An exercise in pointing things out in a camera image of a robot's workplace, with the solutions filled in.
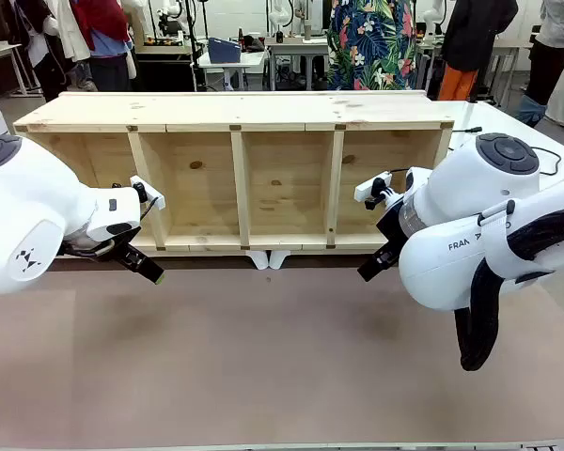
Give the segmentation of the grey background table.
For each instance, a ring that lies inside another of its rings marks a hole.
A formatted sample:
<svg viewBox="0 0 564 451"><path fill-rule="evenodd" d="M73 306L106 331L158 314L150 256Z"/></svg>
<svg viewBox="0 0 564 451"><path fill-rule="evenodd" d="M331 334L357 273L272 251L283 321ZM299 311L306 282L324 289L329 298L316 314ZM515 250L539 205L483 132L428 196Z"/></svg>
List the grey background table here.
<svg viewBox="0 0 564 451"><path fill-rule="evenodd" d="M0 59L8 57L11 66L14 71L18 83L18 89L11 94L11 97L23 98L28 96L28 91L24 83L24 78L22 76L21 70L18 65L19 52L18 49L21 47L20 44L10 44L7 41L0 41Z"/></svg>

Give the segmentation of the person in grey shirt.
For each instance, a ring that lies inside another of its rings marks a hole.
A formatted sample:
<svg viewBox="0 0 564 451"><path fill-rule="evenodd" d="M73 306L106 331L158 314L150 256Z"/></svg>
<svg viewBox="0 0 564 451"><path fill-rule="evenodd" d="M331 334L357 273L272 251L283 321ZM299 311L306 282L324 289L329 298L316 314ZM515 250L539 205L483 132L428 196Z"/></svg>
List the person in grey shirt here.
<svg viewBox="0 0 564 451"><path fill-rule="evenodd" d="M540 20L530 51L530 77L524 95L547 108L564 71L564 0L541 0Z"/></svg>

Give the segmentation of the white coat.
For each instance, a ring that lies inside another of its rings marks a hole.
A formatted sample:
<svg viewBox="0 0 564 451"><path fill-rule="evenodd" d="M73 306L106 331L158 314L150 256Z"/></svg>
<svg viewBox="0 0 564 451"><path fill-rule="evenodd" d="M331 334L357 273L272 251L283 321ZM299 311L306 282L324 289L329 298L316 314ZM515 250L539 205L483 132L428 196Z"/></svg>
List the white coat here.
<svg viewBox="0 0 564 451"><path fill-rule="evenodd" d="M90 51L72 10L71 0L44 0L51 16L44 32L61 40L64 56L72 62L88 60Z"/></svg>

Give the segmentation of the blue cloth bundle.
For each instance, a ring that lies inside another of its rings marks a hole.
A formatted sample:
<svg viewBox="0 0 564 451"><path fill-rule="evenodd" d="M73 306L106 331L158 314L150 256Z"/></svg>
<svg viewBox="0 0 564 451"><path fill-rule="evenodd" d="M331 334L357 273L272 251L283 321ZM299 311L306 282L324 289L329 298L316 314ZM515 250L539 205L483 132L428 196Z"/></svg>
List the blue cloth bundle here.
<svg viewBox="0 0 564 451"><path fill-rule="evenodd" d="M535 128L544 118L545 111L546 105L539 104L530 97L523 95L515 117L528 127Z"/></svg>

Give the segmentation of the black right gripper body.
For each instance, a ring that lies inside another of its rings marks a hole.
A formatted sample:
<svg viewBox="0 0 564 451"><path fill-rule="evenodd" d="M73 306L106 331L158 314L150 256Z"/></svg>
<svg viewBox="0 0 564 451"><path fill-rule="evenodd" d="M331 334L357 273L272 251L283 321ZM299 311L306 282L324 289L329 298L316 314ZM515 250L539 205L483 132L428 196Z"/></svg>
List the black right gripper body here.
<svg viewBox="0 0 564 451"><path fill-rule="evenodd" d="M400 226L400 210L402 206L402 203L395 203L389 207L376 225L386 238L386 243L377 251L379 255L387 254L392 257L398 257L402 247L408 240Z"/></svg>

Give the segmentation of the person in red vest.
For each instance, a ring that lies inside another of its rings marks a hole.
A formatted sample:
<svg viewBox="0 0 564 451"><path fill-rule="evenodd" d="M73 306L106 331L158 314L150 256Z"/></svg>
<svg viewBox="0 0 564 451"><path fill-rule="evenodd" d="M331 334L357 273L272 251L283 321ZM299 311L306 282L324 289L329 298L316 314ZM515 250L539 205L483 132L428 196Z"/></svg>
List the person in red vest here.
<svg viewBox="0 0 564 451"><path fill-rule="evenodd" d="M70 6L90 52L88 63L98 90L129 91L127 55L131 40L118 0L70 0Z"/></svg>

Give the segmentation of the person in dark clothes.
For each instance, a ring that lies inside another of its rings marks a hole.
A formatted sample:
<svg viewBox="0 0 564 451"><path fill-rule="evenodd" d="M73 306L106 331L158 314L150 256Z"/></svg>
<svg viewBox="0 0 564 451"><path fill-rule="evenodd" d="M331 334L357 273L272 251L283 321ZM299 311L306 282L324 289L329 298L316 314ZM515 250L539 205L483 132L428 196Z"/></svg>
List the person in dark clothes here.
<svg viewBox="0 0 564 451"><path fill-rule="evenodd" d="M9 42L20 44L46 102L70 84L72 63L63 55L58 24L45 0L2 0Z"/></svg>

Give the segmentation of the black equipment cart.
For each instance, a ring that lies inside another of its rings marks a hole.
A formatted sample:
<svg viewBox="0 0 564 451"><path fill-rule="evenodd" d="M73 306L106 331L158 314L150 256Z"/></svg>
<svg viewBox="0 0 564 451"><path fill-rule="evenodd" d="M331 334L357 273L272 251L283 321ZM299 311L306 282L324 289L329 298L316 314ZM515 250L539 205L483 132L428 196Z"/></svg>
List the black equipment cart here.
<svg viewBox="0 0 564 451"><path fill-rule="evenodd" d="M140 85L147 92L193 92L192 54L185 46L135 48Z"/></svg>

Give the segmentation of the grey background desk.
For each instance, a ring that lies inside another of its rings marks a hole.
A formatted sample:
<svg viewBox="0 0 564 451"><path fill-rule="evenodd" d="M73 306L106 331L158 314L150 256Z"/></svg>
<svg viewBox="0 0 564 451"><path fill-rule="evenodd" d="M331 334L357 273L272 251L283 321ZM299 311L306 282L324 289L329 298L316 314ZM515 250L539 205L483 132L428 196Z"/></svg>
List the grey background desk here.
<svg viewBox="0 0 564 451"><path fill-rule="evenodd" d="M494 105L506 109L509 104L509 92L518 65L520 54L529 51L532 44L528 41L497 39L491 57L491 85L489 94Z"/></svg>

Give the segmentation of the pine wood shelf unit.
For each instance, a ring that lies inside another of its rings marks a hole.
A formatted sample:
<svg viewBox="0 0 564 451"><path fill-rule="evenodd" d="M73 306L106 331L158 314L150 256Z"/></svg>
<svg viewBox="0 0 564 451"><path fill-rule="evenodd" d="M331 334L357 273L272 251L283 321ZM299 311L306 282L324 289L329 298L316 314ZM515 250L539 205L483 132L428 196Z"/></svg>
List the pine wood shelf unit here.
<svg viewBox="0 0 564 451"><path fill-rule="evenodd" d="M164 194L134 244L157 256L365 253L384 244L360 183L432 168L453 119L418 91L64 93L21 117L85 184Z"/></svg>

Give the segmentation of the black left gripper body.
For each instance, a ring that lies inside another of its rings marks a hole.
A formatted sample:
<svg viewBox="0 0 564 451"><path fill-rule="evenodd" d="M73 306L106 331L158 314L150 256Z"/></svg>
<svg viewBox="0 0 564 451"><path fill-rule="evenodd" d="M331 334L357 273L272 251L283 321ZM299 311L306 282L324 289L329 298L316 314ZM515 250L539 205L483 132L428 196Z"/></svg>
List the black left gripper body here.
<svg viewBox="0 0 564 451"><path fill-rule="evenodd" d="M139 229L131 229L103 242L93 250L94 259L99 262L113 260L131 272L141 273L145 270L148 257L131 245L138 233Z"/></svg>

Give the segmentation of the person in black jacket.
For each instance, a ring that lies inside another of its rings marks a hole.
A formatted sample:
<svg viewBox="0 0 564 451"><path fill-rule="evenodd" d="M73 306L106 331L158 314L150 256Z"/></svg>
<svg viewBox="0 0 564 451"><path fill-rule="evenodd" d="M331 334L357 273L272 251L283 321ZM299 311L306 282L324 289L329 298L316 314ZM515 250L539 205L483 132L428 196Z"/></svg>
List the person in black jacket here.
<svg viewBox="0 0 564 451"><path fill-rule="evenodd" d="M495 37L518 12L517 0L457 0L442 46L445 72L439 101L466 101L485 69Z"/></svg>

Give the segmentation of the person in floral shirt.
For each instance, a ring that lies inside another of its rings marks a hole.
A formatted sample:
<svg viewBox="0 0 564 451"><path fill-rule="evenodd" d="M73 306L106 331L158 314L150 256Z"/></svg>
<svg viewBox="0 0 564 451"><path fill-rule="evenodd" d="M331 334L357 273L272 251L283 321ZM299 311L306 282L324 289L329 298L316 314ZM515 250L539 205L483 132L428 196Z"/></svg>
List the person in floral shirt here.
<svg viewBox="0 0 564 451"><path fill-rule="evenodd" d="M327 43L330 90L415 88L415 0L333 0Z"/></svg>

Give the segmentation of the grey metal workbench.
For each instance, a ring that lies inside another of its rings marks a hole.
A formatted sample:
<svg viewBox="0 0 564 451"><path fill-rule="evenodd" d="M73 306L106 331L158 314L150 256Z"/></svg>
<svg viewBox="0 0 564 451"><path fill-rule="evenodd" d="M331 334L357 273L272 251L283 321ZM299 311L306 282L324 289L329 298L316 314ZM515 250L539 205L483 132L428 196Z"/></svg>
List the grey metal workbench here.
<svg viewBox="0 0 564 451"><path fill-rule="evenodd" d="M276 91L276 58L278 56L304 56L306 69L305 89L312 89L313 83L313 58L315 56L328 56L326 38L304 39L303 37L286 37L281 42L276 38L266 38L264 46L269 53L269 80L270 89Z"/></svg>

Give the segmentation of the blue plastic bin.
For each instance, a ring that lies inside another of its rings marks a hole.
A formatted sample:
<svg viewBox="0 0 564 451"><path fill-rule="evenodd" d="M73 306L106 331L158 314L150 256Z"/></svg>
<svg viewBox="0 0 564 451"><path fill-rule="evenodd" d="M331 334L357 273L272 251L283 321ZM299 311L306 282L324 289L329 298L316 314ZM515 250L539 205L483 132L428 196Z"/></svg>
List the blue plastic bin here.
<svg viewBox="0 0 564 451"><path fill-rule="evenodd" d="M241 61L242 46L231 40L209 38L208 52L212 64L236 64Z"/></svg>

